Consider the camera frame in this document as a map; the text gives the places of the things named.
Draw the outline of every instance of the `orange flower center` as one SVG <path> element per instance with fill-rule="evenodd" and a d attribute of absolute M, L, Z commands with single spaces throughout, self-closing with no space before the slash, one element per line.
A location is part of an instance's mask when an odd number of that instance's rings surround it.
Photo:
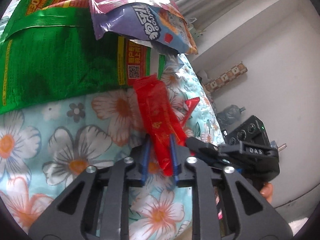
<path fill-rule="evenodd" d="M 78 176 L 88 166 L 89 164 L 86 160 L 73 160 L 69 163 L 69 169 L 76 176 Z"/>
<path fill-rule="evenodd" d="M 204 98 L 204 102 L 206 103 L 206 105 L 208 105 L 208 106 L 210 105 L 210 101 L 209 101 L 209 99 L 206 98 L 206 97 Z"/>
<path fill-rule="evenodd" d="M 176 79 L 175 75 L 170 75 L 169 80 L 170 80 L 172 83 L 176 83 L 176 82 L 177 82 L 177 79 Z"/>
<path fill-rule="evenodd" d="M 157 163 L 150 162 L 148 166 L 148 171 L 150 174 L 157 174 L 159 171 Z"/>
<path fill-rule="evenodd" d="M 129 103 L 122 98 L 119 98 L 116 103 L 116 111 L 122 117 L 132 116 Z"/>
<path fill-rule="evenodd" d="M 21 211 L 16 211 L 17 217 L 20 219 L 21 223 L 24 227 L 30 228 L 34 221 L 39 217 L 39 213 L 33 213 L 33 214 L 25 214 Z"/>
<path fill-rule="evenodd" d="M 11 134 L 6 134 L 0 139 L 0 157 L 7 159 L 14 148 L 14 138 Z"/>
<path fill-rule="evenodd" d="M 152 213 L 152 220 L 153 220 L 153 223 L 160 223 L 162 221 L 164 221 L 166 219 L 166 212 L 163 211 L 163 210 L 159 210 L 159 209 L 156 209 L 153 211 Z"/>

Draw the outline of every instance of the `purple snack bag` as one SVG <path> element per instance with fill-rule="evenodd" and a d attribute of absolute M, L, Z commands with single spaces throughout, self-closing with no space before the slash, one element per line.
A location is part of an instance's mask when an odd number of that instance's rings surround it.
<path fill-rule="evenodd" d="M 179 53 L 197 52 L 186 22 L 161 7 L 125 4 L 107 14 L 92 14 L 92 21 L 97 40 L 112 31 L 142 41 L 158 41 Z"/>

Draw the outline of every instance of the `black electronic device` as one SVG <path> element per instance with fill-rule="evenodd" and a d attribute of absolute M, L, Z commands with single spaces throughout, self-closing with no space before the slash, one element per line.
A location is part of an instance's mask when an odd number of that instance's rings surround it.
<path fill-rule="evenodd" d="M 252 115 L 248 120 L 239 125 L 229 134 L 224 134 L 225 143 L 229 145 L 239 144 L 240 141 L 258 145 L 270 146 L 266 128 L 263 122 Z"/>
<path fill-rule="evenodd" d="M 263 182 L 274 179 L 280 173 L 279 153 L 272 147 L 240 141 L 236 145 L 215 146 L 204 143 L 194 137 L 186 140 L 187 147 L 195 157 L 203 160 L 215 169 L 231 165 L 241 169 L 245 178 L 251 179 L 261 190 Z"/>

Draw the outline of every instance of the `light blue fabric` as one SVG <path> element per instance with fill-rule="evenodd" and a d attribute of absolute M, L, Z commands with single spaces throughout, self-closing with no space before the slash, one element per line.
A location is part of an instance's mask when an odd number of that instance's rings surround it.
<path fill-rule="evenodd" d="M 187 112 L 185 100 L 200 97 L 184 131 L 204 142 L 223 144 L 201 84 L 187 58 L 180 55 L 180 59 L 183 67 L 177 72 L 169 67 L 161 78 L 172 109 L 181 120 Z M 87 165 L 110 166 L 141 145 L 143 138 L 132 89 L 4 114 L 0 116 L 0 197 L 27 232 Z M 191 188 L 176 188 L 172 178 L 163 175 L 154 153 L 151 163 L 145 187 L 130 189 L 130 240 L 173 239 L 192 219 Z"/>

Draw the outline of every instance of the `snack package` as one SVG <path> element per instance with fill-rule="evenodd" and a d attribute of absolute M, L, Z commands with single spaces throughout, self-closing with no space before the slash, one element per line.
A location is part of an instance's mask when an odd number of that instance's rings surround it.
<path fill-rule="evenodd" d="M 200 102 L 200 97 L 187 99 L 187 100 L 185 101 L 186 108 L 188 108 L 188 110 L 187 110 L 186 116 L 180 121 L 180 125 L 181 125 L 182 127 L 184 127 L 184 126 L 186 125 L 186 122 L 187 122 L 188 119 L 190 118 L 193 110 L 196 108 L 196 106 L 198 105 L 199 102 Z"/>
<path fill-rule="evenodd" d="M 89 0 L 21 0 L 0 38 L 0 114 L 133 85 L 165 57 L 108 32 L 94 37 Z"/>
<path fill-rule="evenodd" d="M 90 0 L 96 39 L 113 31 L 142 41 L 158 41 L 179 53 L 196 54 L 196 44 L 180 12 L 165 0 Z"/>
<path fill-rule="evenodd" d="M 92 21 L 96 39 L 112 31 L 142 41 L 158 41 L 179 53 L 196 53 L 184 19 L 161 7 L 142 3 L 126 4 L 107 14 L 93 13 Z"/>
<path fill-rule="evenodd" d="M 167 176 L 172 175 L 169 135 L 175 134 L 177 143 L 184 145 L 185 135 L 167 96 L 165 84 L 155 75 L 137 80 L 133 84 L 144 128 L 150 134 L 160 167 Z"/>

